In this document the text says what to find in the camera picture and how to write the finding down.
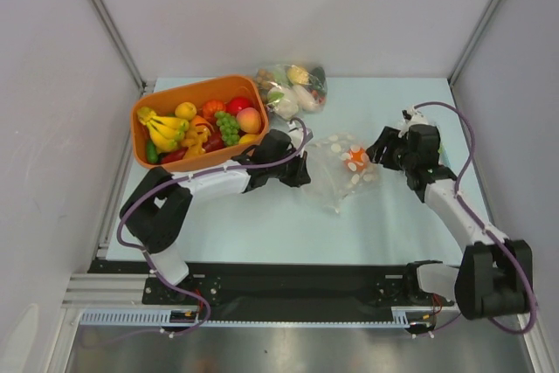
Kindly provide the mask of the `fake orange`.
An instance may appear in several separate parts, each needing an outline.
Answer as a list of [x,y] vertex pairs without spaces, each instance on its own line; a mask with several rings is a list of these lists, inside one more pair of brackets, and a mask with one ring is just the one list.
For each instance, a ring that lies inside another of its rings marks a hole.
[[361,173],[369,166],[369,157],[365,149],[357,145],[352,145],[342,154],[342,161],[349,171],[355,173]]

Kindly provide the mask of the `zip bag of fruit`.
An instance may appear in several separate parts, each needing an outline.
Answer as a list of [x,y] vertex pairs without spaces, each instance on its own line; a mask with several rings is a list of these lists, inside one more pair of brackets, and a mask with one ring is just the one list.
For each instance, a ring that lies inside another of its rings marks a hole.
[[305,197],[326,211],[340,213],[348,197],[369,192],[380,185],[379,169],[369,162],[361,173],[349,171],[342,154],[352,145],[361,146],[352,134],[338,133],[311,141],[306,147],[307,171],[311,183],[302,186]]

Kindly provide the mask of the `red fake apple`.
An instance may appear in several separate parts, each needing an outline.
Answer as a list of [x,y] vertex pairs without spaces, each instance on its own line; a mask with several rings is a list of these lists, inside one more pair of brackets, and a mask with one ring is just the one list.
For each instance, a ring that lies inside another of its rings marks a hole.
[[226,112],[230,115],[236,116],[240,111],[253,107],[252,102],[243,96],[232,98],[226,103]]

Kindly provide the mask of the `orange fake pumpkin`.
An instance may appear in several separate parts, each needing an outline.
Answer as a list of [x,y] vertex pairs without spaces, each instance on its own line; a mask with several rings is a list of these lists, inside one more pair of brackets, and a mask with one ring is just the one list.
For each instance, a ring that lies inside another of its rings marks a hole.
[[216,114],[226,111],[226,105],[221,100],[208,100],[201,108],[202,117],[209,123],[215,123],[217,120]]

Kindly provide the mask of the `yellow fake banana bunch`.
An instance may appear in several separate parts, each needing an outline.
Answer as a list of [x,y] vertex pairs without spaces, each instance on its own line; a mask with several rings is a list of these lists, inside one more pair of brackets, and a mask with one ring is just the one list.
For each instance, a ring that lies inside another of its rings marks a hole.
[[165,153],[180,147],[190,124],[187,120],[174,116],[161,116],[149,107],[136,111],[138,121],[148,129],[148,135],[157,148]]

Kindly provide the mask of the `green fake cucumber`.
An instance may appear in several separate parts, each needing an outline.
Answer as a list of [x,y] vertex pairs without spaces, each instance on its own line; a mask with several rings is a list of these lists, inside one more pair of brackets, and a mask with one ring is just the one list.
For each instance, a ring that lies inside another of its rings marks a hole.
[[157,147],[151,140],[146,141],[145,152],[146,152],[147,163],[151,165],[156,165],[159,162],[159,154],[157,152]]

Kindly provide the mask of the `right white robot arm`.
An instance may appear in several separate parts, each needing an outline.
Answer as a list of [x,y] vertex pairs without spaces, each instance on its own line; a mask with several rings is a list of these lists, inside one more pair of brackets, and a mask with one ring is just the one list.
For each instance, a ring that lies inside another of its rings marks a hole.
[[429,124],[386,127],[366,153],[373,163],[405,174],[408,187],[443,222],[463,252],[458,267],[420,264],[403,282],[404,297],[423,304],[433,294],[457,303],[468,320],[534,314],[533,253],[482,221],[457,190],[458,178],[439,161],[440,134]]

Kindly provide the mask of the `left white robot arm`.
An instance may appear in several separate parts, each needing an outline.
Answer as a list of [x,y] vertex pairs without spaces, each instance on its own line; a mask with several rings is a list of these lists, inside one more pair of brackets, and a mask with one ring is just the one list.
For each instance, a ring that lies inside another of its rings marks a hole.
[[185,302],[192,282],[176,241],[191,205],[244,194],[270,179],[292,188],[309,184],[304,148],[312,138],[304,127],[286,133],[272,129],[260,144],[218,166],[174,175],[161,166],[151,169],[121,207],[118,242],[141,251],[162,282],[164,296]]

